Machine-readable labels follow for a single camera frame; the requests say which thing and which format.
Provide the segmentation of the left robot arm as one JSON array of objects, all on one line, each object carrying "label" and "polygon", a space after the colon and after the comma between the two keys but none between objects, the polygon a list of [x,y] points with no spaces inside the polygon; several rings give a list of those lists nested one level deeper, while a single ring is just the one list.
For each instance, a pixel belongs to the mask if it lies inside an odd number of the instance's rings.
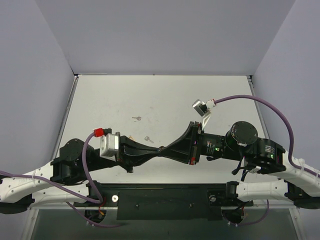
[{"label": "left robot arm", "polygon": [[24,174],[0,173],[0,212],[19,214],[39,204],[88,202],[99,205],[103,193],[99,184],[132,183],[126,174],[152,158],[161,157],[164,146],[144,145],[120,136],[118,151],[105,156],[107,137],[92,132],[85,141],[71,139],[60,148],[59,157]]}]

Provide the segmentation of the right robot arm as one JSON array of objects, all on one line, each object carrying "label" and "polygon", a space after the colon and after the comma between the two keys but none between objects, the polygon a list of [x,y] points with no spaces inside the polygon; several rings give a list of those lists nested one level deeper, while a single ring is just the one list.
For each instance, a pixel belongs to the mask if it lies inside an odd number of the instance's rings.
[{"label": "right robot arm", "polygon": [[277,178],[262,183],[243,179],[227,182],[221,197],[230,205],[238,201],[280,200],[302,209],[320,207],[320,172],[302,159],[293,158],[278,143],[258,137],[256,128],[246,121],[234,123],[225,135],[205,133],[201,123],[191,122],[181,137],[160,148],[159,155],[189,165],[198,163],[200,156],[208,161],[238,161],[232,175],[243,170],[244,176],[257,173]]}]

